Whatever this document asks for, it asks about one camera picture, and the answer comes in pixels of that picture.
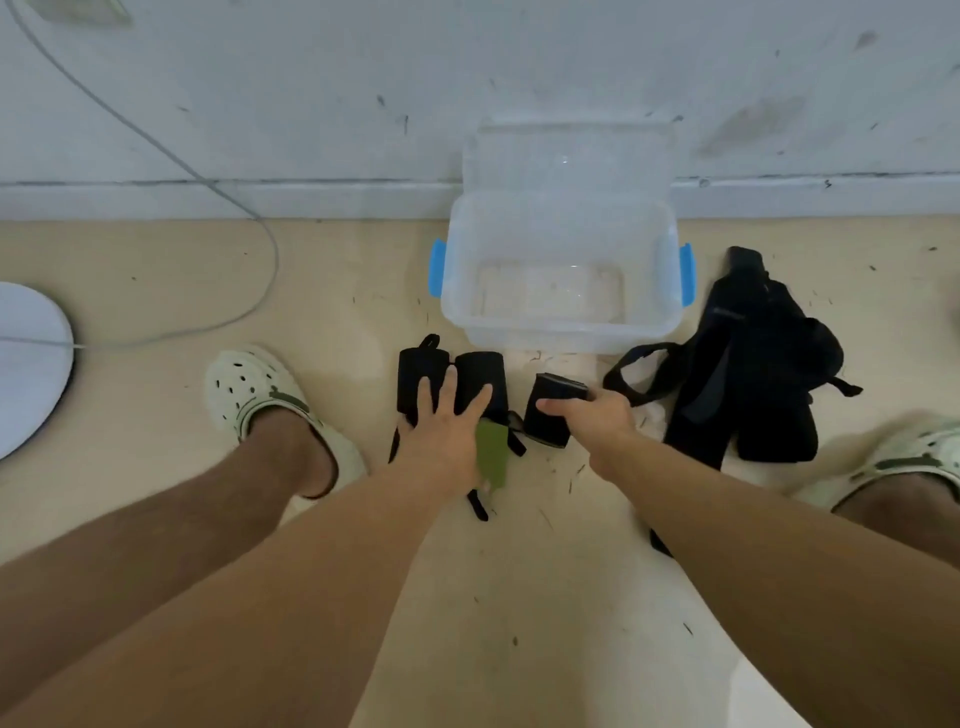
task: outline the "finger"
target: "finger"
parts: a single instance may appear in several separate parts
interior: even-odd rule
[[[417,385],[417,419],[420,422],[433,416],[433,397],[430,395],[430,379],[426,376]]]
[[[490,404],[492,397],[493,385],[489,383],[484,384],[477,393],[477,396],[473,398],[473,401],[467,405],[467,409],[464,410],[464,414],[462,414],[461,417],[466,417],[475,423],[480,422],[480,418],[483,417],[483,413],[487,409],[487,405]]]
[[[437,412],[453,414],[453,401],[457,398],[457,368],[452,364],[446,368],[444,386],[440,388],[440,400],[437,402]]]
[[[580,400],[537,400],[537,409],[544,415],[566,417],[570,412],[570,405]]]
[[[400,415],[399,419],[396,421],[396,429],[400,433],[400,437],[406,437],[414,430],[414,426],[410,424],[410,421],[407,420],[406,415]]]

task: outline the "white wall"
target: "white wall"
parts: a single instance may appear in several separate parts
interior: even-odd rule
[[[281,197],[281,213],[391,214],[411,190],[445,200],[465,135],[485,117],[651,114],[676,119],[681,178],[810,175],[819,192],[820,176],[946,173],[946,198],[960,199],[949,175],[960,171],[955,0],[125,5],[128,29],[23,12],[98,94],[203,174],[257,182],[242,188],[266,205]],[[33,204],[44,216],[77,193],[119,195],[109,205],[131,216],[131,196],[153,200],[155,215],[176,216],[169,200],[186,193],[175,185],[115,183],[180,170],[59,77],[0,11],[0,215]],[[21,182],[71,184],[11,184]],[[319,205],[332,190],[363,194]]]

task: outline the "white round object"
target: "white round object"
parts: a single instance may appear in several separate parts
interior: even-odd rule
[[[73,343],[60,307],[33,288],[0,282],[0,335]],[[73,349],[0,341],[0,458],[53,412],[73,369]]]

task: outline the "black fabric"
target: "black fabric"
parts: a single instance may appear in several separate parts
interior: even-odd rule
[[[587,391],[583,382],[554,374],[538,374],[523,414],[524,434],[551,448],[565,448],[570,440],[566,420],[544,415],[537,409],[537,400],[585,400]]]
[[[507,423],[507,374],[500,352],[467,352],[453,360],[457,368],[457,397],[453,411],[458,415],[480,394],[484,384],[493,387],[490,404],[483,416],[500,425]]]
[[[833,384],[845,397],[863,390],[836,377],[843,349],[830,330],[804,316],[783,283],[770,279],[757,251],[728,250],[728,273],[710,288],[696,333],[685,344],[634,347],[603,385],[632,406],[680,392],[663,442],[720,469],[735,436],[744,460],[811,460],[818,438],[809,392]],[[627,385],[622,369],[666,351],[647,392]],[[669,554],[651,534],[654,547]]]
[[[453,360],[457,368],[457,392],[454,399],[454,411],[460,414],[473,401],[484,384],[491,384],[493,393],[490,404],[484,410],[483,417],[505,425],[510,429],[507,445],[515,455],[523,455],[527,448],[516,437],[519,429],[519,416],[512,412],[507,404],[507,377],[503,366],[503,354],[498,352],[468,352]],[[437,406],[440,388],[444,384],[447,367],[450,366],[450,354],[440,349],[440,336],[431,333],[420,342],[418,347],[400,352],[396,368],[396,411],[407,418],[411,425],[417,425],[417,389],[425,376],[430,381],[430,394],[433,406]],[[393,462],[400,447],[400,433],[394,431],[394,441],[390,446],[390,459]],[[490,516],[480,502],[475,490],[470,491],[467,500],[473,513],[480,521],[488,521]]]

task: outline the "blue latch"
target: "blue latch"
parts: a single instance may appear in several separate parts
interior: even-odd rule
[[[680,301],[684,308],[697,298],[697,261],[689,243],[680,247]]]
[[[426,274],[426,289],[435,299],[444,292],[444,264],[446,263],[446,243],[437,240],[430,249],[430,267]]]

